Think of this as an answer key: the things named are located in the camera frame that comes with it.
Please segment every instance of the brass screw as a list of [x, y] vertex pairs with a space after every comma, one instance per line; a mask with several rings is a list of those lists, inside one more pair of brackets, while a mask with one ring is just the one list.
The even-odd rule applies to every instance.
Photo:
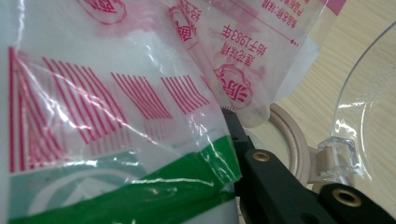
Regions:
[[267, 153], [264, 153], [264, 152], [253, 153], [253, 158], [256, 161], [269, 161], [271, 159], [271, 157]]
[[345, 189], [334, 189], [332, 196], [339, 202], [350, 207], [361, 206], [361, 198]]

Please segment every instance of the plastic bag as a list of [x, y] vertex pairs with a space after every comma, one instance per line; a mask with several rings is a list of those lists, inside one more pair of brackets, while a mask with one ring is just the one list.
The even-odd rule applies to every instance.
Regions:
[[253, 127], [297, 86], [346, 0], [163, 1], [220, 104]]
[[0, 17], [0, 223], [174, 223], [234, 198], [224, 117], [167, 6], [3, 1]]

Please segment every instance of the clear plastic lid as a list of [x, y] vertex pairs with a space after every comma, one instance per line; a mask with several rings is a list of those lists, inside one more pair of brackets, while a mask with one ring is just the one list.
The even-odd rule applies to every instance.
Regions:
[[396, 217], [396, 22], [349, 74], [326, 146], [335, 166], [322, 176], [354, 185]]

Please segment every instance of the green stripe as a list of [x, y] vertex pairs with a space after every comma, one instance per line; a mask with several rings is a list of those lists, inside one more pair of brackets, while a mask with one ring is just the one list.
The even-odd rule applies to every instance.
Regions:
[[188, 220], [230, 200], [221, 190], [241, 177], [229, 136], [131, 185], [11, 224], [166, 223]]

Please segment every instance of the hole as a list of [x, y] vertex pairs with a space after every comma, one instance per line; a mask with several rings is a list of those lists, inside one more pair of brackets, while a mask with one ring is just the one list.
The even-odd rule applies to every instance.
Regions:
[[269, 161], [271, 159], [271, 157], [268, 154], [263, 153], [263, 152], [255, 152], [255, 153], [253, 153], [253, 158], [256, 161]]
[[355, 201], [355, 198], [354, 198], [354, 197], [350, 196], [349, 194], [345, 194], [344, 192], [341, 192], [341, 193], [340, 193], [340, 197], [341, 197], [342, 199], [346, 200], [346, 201], [349, 201], [349, 202]]
[[334, 189], [332, 196], [339, 202], [350, 207], [361, 206], [361, 198], [346, 189]]
[[318, 224], [319, 219], [310, 213], [302, 213], [300, 216], [301, 220], [306, 224]]

